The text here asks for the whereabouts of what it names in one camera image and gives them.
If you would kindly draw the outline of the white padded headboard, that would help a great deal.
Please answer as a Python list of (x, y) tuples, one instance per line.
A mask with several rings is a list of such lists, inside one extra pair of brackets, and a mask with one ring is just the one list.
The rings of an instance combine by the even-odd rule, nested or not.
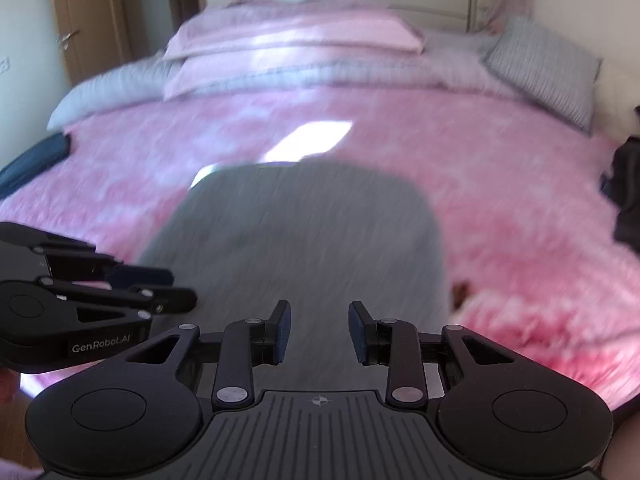
[(594, 83), (593, 127), (617, 144), (639, 136), (639, 73), (605, 60)]

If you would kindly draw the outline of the grey striped pillow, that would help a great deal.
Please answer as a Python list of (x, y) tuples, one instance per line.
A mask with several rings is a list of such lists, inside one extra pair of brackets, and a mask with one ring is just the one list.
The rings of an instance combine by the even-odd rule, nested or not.
[(589, 134), (594, 114), (594, 84), (601, 59), (528, 18), (512, 16), (485, 56), (491, 75)]

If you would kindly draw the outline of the grey sweatpants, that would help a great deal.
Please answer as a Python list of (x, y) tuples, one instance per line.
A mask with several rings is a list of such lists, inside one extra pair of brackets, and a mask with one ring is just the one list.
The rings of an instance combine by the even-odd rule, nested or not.
[(198, 295), (183, 316), (160, 316), (155, 333), (181, 322), (220, 332), (292, 308), (284, 361), (254, 371), (257, 389), (383, 389), (386, 371), (358, 363), (348, 307), (437, 333), (450, 313), (439, 224), (409, 181), (337, 160), (224, 168), (186, 194), (142, 252)]

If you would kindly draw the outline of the pink floral blanket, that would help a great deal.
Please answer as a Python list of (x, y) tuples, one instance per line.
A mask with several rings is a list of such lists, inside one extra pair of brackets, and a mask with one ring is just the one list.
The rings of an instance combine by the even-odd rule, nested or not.
[(73, 151), (1, 217), (136, 258), (198, 172), (306, 152), (410, 180), (434, 206), (472, 330), (619, 404), (639, 388), (639, 260), (600, 191), (613, 147), (509, 98), (321, 88), (113, 110), (70, 127)]

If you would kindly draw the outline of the wooden door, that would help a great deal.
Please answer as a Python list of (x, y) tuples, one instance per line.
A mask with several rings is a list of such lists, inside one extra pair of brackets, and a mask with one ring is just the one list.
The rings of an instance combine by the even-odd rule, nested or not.
[(132, 60), (122, 0), (52, 0), (58, 44), (74, 86)]

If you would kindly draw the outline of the pink pillow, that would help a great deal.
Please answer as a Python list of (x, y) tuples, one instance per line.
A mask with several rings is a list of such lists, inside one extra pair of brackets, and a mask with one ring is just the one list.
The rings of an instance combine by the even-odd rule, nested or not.
[(169, 40), (181, 63), (166, 100), (246, 76), (340, 61), (417, 58), (424, 36), (397, 14), (358, 2), (249, 1), (207, 9)]

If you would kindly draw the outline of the navy blue garment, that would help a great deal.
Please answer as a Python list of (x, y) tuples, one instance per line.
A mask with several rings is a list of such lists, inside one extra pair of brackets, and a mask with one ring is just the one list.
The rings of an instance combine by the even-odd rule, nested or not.
[(5, 200), (40, 174), (70, 156), (72, 138), (65, 133), (51, 134), (10, 162), (0, 172), (0, 198)]

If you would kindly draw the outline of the lilac striped duvet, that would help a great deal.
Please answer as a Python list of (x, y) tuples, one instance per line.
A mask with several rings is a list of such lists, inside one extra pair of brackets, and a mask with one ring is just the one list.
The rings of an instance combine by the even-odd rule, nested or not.
[(47, 129), (152, 101), (318, 86), (443, 88), (513, 100), (482, 62), (494, 37), (423, 30), (360, 0), (246, 0), (211, 6), (167, 47), (89, 78)]

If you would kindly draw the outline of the black garment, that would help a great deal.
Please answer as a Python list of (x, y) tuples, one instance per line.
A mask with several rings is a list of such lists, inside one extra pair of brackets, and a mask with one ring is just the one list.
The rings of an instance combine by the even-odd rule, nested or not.
[(614, 153), (611, 171), (601, 174), (600, 191), (618, 209), (613, 238), (640, 252), (639, 138), (630, 136)]

